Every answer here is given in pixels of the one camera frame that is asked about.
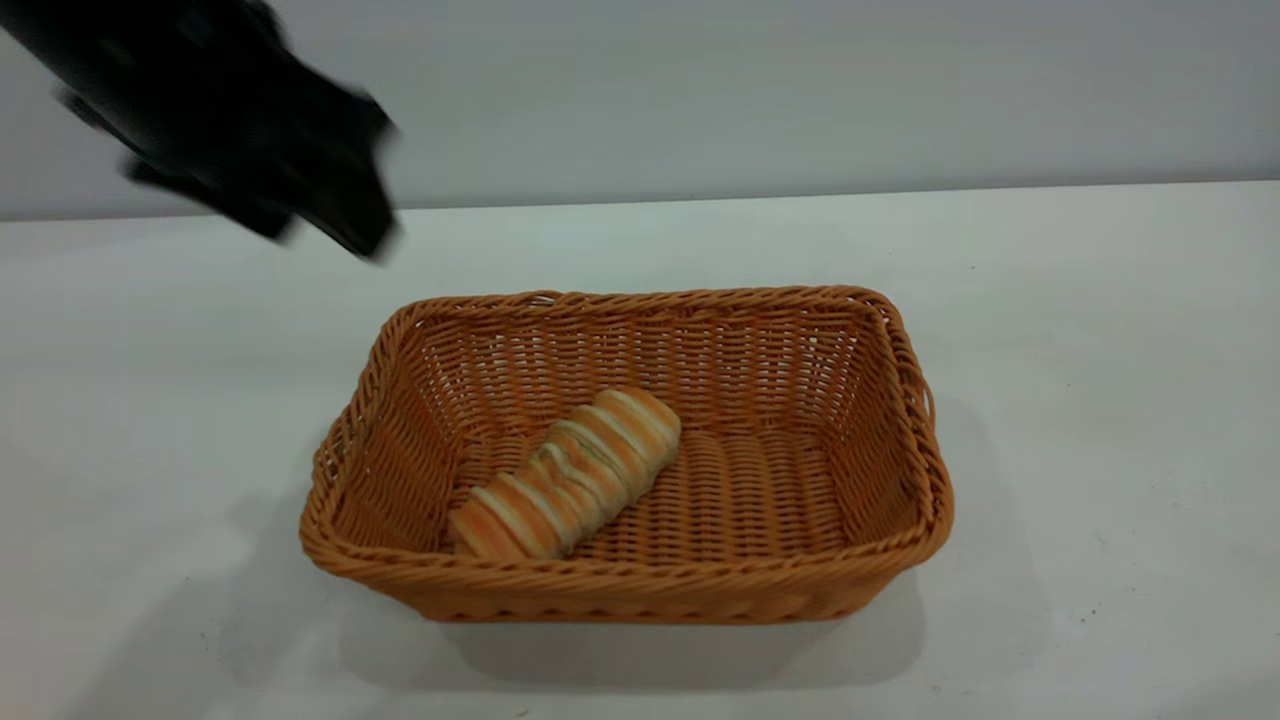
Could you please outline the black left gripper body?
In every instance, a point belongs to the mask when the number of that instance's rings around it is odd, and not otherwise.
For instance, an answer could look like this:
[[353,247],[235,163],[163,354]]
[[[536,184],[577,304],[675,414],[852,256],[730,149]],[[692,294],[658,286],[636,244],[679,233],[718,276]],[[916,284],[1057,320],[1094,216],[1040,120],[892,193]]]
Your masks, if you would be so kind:
[[390,119],[291,50],[264,1],[59,1],[56,73],[141,167],[315,217],[387,217]]

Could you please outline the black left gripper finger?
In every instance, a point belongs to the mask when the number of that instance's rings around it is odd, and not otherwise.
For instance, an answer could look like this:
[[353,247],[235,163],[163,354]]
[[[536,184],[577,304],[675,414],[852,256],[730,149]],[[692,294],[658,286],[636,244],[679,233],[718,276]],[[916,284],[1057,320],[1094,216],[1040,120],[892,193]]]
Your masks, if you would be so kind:
[[239,206],[238,223],[270,242],[284,243],[294,224],[294,213],[270,202],[246,201]]
[[366,263],[381,263],[399,229],[379,179],[339,179],[316,187],[300,217]]

